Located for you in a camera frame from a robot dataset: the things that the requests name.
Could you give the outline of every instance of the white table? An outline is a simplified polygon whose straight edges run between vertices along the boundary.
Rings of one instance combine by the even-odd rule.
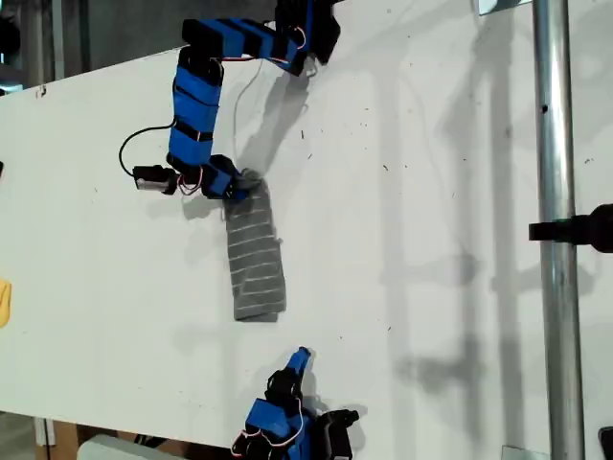
[[[613,196],[613,3],[572,2],[578,211]],[[137,192],[176,52],[0,100],[0,409],[229,446],[300,345],[364,459],[547,451],[532,9],[351,0],[328,68],[227,65],[215,151],[266,173],[287,312],[233,321],[220,210]],[[245,90],[245,85],[253,79]],[[164,161],[143,135],[128,164]],[[613,423],[613,260],[579,251],[587,457]]]

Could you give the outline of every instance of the yellow object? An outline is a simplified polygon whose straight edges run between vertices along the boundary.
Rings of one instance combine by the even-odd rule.
[[[0,278],[0,328],[4,328],[11,317],[11,283]]]

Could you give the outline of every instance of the folded gray fabric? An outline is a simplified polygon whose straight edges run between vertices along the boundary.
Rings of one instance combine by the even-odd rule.
[[[266,183],[243,201],[224,201],[234,317],[270,321],[285,310],[285,277]]]

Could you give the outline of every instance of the metal pole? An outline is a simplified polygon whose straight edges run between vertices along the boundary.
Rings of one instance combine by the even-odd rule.
[[[568,1],[533,0],[540,219],[575,214]],[[584,460],[577,251],[541,244],[552,460]]]

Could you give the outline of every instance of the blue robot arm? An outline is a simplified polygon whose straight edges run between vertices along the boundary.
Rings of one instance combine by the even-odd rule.
[[[245,429],[231,448],[244,460],[352,459],[347,428],[355,411],[338,410],[317,417],[303,407],[302,379],[310,351],[301,347],[287,366],[268,380],[265,400],[253,404]]]
[[[302,73],[308,55],[328,63],[340,35],[332,13],[337,1],[279,0],[274,30],[250,19],[184,21],[183,39],[189,45],[179,53],[172,85],[171,169],[134,168],[137,188],[167,195],[181,189],[184,195],[199,190],[209,198],[245,198],[257,184],[245,179],[229,158],[212,155],[223,62],[267,59],[292,75]]]

